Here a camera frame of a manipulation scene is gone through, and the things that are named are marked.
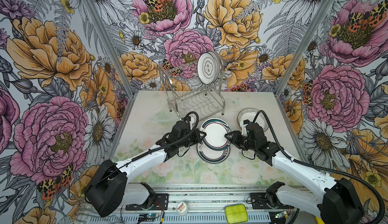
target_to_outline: yellow-green square container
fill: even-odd
[[[231,205],[225,208],[226,220],[229,224],[248,221],[245,205]]]

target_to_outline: metal dish rack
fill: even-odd
[[[218,78],[210,84],[202,84],[191,91],[177,91],[173,85],[172,78],[176,70],[185,70],[187,67],[197,64],[198,60],[183,64],[166,70],[159,66],[161,81],[166,93],[167,103],[170,111],[174,110],[178,117],[182,119],[190,111],[196,111],[199,115],[199,120],[204,120],[218,112],[225,111],[225,99],[221,95],[221,86],[229,81],[224,77],[224,63],[218,56],[220,62],[220,74]]]

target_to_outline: table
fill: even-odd
[[[245,108],[264,110],[271,121],[280,144],[299,158],[297,149],[284,122],[276,98],[271,92],[221,92],[225,98],[225,115],[218,113],[214,118],[220,118],[228,123],[230,129],[240,130],[237,124],[237,114]],[[113,161],[128,159],[148,150],[162,136],[170,132],[178,121],[174,111],[170,112],[163,91],[139,91],[132,111],[125,124],[123,134],[116,148]],[[268,129],[265,136],[269,141],[274,138]],[[253,152],[245,153],[253,157]],[[137,176],[133,182],[178,183],[178,184],[211,184],[211,185],[259,185],[268,186],[276,181],[288,185],[301,185],[281,170],[269,166],[256,158],[249,160],[242,156],[241,150],[230,146],[229,157],[217,164],[202,160],[192,146],[183,157],[174,156],[165,163],[154,167]]]

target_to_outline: black mounting plate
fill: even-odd
[[[252,208],[254,210],[273,210],[267,205],[267,198],[265,197],[266,193],[251,193],[251,202]],[[290,205],[280,205],[277,209],[293,209],[293,206]]]
[[[167,210],[168,206],[168,194],[155,194],[154,201],[159,202],[163,210]],[[140,205],[126,205],[125,210],[143,210]],[[160,210],[158,205],[152,204],[148,210]]]

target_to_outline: white plate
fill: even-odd
[[[197,152],[200,158],[208,163],[220,163],[229,156],[230,148],[226,148],[223,151],[214,151],[201,142],[197,144]]]
[[[220,75],[220,59],[218,58],[216,53],[214,53],[212,51],[208,51],[208,53],[210,53],[214,57],[214,60],[216,62],[216,74],[214,76],[214,80],[213,80],[213,82],[214,82],[217,80],[218,76]]]
[[[240,113],[237,115],[237,124],[239,125],[239,127],[242,128],[241,126],[244,124],[244,120],[249,120],[250,122],[252,122],[258,111],[259,110],[253,108],[246,108],[241,110]],[[268,129],[268,123],[265,120],[263,114],[259,114],[256,119],[256,123],[263,128],[263,131],[266,131]]]
[[[231,130],[225,121],[217,118],[208,119],[201,125],[200,131],[206,133],[202,142],[209,149],[222,151],[230,146],[230,141],[225,138],[225,134],[230,133]]]
[[[198,76],[205,84],[213,82],[217,71],[217,63],[210,53],[203,53],[198,59]]]

